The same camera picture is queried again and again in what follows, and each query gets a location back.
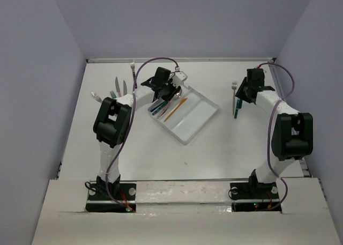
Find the white divided cutlery tray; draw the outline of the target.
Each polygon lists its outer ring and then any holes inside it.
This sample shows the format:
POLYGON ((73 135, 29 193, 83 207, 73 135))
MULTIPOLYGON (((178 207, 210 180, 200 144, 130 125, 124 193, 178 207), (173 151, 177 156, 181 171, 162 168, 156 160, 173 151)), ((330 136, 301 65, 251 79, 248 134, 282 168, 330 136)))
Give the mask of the white divided cutlery tray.
POLYGON ((163 100, 157 100, 148 107, 148 115, 162 126, 181 144, 189 144, 208 121, 217 113, 219 106, 213 101, 196 91, 190 86, 182 86, 180 98, 174 101, 167 111, 157 119, 156 115, 150 113, 150 109, 162 103, 163 100), (171 116, 169 120, 164 119, 179 104, 183 98, 188 100, 171 116))

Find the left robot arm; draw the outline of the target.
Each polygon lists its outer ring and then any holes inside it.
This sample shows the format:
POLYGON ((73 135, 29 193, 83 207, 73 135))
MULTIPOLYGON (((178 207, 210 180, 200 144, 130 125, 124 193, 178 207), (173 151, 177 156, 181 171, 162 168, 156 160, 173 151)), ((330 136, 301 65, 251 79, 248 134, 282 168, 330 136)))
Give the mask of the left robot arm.
POLYGON ((157 100, 170 101, 182 90, 187 75, 177 69, 171 72, 158 67, 155 75, 134 84, 131 94, 117 99, 102 101, 93 125, 93 132, 100 146, 100 170, 96 177, 96 187, 106 199, 113 199, 120 188, 118 157, 128 133, 133 125, 136 110, 157 100))

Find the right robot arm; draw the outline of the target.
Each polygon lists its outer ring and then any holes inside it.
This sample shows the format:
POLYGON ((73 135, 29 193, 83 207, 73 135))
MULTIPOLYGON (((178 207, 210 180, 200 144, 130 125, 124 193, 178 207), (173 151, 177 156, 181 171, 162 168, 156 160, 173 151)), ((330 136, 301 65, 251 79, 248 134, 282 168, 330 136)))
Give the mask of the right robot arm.
POLYGON ((301 113, 265 85, 262 68, 247 70, 236 97, 253 103, 269 114, 267 159, 249 176, 247 192, 253 198, 271 189, 281 173, 296 160, 313 151, 313 116, 301 113))

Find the pink handled knife right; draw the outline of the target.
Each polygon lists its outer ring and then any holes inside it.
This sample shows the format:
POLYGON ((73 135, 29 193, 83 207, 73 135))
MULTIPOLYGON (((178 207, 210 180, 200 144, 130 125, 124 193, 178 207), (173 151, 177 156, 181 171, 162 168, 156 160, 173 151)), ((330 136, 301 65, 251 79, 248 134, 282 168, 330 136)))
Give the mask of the pink handled knife right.
POLYGON ((128 88, 127 88, 127 84, 126 81, 123 81, 123 95, 127 95, 128 93, 128 88))

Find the pink handled silver spoon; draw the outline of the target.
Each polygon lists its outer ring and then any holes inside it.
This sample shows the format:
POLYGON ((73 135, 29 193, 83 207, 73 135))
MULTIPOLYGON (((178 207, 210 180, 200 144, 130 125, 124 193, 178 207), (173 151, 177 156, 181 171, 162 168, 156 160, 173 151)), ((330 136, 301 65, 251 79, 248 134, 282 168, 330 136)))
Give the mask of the pink handled silver spoon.
POLYGON ((173 96, 173 98, 169 102, 167 102, 163 107, 159 108, 159 111, 156 113, 157 114, 156 118, 159 119, 167 111, 167 109, 171 106, 171 104, 180 98, 181 94, 182 94, 182 90, 176 93, 173 96))

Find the orange plastic knife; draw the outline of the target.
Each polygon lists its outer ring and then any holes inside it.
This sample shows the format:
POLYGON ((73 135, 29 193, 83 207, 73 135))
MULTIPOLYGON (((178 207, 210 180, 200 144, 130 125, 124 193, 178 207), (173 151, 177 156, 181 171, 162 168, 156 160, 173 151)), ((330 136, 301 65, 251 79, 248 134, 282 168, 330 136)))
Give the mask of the orange plastic knife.
POLYGON ((167 120, 169 120, 171 118, 171 116, 180 108, 181 105, 183 105, 186 101, 188 100, 188 98, 183 98, 179 104, 169 113, 169 115, 164 119, 164 122, 166 122, 167 120))

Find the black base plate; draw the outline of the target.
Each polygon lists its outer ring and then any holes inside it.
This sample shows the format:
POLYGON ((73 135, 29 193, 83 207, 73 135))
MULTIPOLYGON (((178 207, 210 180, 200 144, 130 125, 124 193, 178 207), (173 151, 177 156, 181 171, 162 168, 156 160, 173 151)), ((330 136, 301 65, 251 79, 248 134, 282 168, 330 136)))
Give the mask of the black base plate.
POLYGON ((232 200, 233 212, 281 212, 276 183, 253 191, 248 182, 233 182, 230 184, 228 196, 232 200))
POLYGON ((85 182, 88 190, 85 205, 90 213, 134 213, 136 211, 135 183, 121 183, 118 192, 109 196, 107 189, 95 182, 85 182))

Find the pink handled knife left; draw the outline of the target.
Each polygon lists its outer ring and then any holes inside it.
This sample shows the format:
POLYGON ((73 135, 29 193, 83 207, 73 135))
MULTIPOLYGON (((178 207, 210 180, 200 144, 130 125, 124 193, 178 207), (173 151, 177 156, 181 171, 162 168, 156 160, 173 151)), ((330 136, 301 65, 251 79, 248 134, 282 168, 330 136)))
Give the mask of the pink handled knife left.
POLYGON ((121 90, 120 90, 120 85, 119 85, 119 81, 118 78, 115 78, 115 88, 116 88, 116 92, 117 92, 117 96, 121 97, 121 90))

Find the all silver fork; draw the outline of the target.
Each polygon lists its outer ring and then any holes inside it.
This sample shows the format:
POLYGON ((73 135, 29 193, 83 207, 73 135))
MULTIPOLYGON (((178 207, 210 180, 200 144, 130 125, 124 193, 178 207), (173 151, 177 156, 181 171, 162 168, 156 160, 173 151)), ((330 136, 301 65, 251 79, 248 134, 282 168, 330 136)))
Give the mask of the all silver fork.
POLYGON ((236 102, 235 102, 235 94, 237 89, 237 81, 232 82, 232 90, 233 90, 233 105, 232 105, 232 114, 235 115, 235 108, 236 108, 236 102))

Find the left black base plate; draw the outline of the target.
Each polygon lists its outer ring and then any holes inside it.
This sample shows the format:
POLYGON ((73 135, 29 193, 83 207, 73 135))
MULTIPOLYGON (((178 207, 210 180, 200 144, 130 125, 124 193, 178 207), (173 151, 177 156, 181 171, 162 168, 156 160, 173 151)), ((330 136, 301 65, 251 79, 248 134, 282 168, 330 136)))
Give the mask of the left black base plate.
POLYGON ((135 183, 121 183, 118 192, 109 196, 107 189, 95 182, 85 182, 88 190, 85 205, 90 213, 134 213, 136 211, 135 183))

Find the black handled silver fork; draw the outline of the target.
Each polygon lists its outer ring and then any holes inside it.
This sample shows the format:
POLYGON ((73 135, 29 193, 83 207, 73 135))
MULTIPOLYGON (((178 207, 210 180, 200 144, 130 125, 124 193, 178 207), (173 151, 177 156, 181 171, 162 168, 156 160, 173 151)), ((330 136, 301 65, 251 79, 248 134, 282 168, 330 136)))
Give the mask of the black handled silver fork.
POLYGON ((135 67, 135 62, 133 59, 130 60, 130 68, 132 71, 132 76, 133 76, 133 85, 134 89, 137 89, 137 82, 136 82, 136 67, 135 67))

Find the pink handled silver fork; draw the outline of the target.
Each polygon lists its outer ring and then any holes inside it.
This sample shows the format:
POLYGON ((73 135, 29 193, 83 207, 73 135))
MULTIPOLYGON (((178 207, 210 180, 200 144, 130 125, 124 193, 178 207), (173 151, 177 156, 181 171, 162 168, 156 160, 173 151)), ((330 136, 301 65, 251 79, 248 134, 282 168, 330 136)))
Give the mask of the pink handled silver fork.
POLYGON ((92 97, 94 98, 95 101, 97 101, 97 102, 99 102, 99 103, 102 102, 101 97, 100 97, 97 93, 91 92, 91 95, 92 95, 92 97))

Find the teal handled silver fork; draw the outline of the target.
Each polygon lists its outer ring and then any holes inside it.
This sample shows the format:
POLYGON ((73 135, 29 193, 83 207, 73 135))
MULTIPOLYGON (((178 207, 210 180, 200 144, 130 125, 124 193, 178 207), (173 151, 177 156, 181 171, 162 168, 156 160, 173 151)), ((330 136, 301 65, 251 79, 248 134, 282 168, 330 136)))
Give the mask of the teal handled silver fork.
POLYGON ((235 108, 235 111, 234 111, 234 119, 237 119, 238 111, 241 108, 242 108, 242 100, 241 99, 237 99, 236 108, 235 108))

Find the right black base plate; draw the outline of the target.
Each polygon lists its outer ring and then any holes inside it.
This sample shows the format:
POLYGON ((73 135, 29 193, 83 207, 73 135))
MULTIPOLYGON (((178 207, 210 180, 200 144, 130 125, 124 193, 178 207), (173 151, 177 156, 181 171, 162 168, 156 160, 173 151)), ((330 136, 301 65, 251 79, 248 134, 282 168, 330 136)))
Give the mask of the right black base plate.
POLYGON ((230 184, 228 196, 232 200, 233 212, 281 212, 276 183, 253 191, 248 182, 233 182, 230 184))

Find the teal handled silver spoon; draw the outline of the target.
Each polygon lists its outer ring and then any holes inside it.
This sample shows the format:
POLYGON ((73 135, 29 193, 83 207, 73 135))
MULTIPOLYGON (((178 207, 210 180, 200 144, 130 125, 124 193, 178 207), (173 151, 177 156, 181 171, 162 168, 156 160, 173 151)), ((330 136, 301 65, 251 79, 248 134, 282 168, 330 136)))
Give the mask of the teal handled silver spoon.
POLYGON ((164 101, 163 104, 162 104, 159 108, 157 108, 154 112, 152 112, 152 115, 153 115, 153 116, 156 115, 156 114, 157 114, 160 110, 162 110, 167 104, 168 104, 168 102, 167 102, 167 101, 164 101))

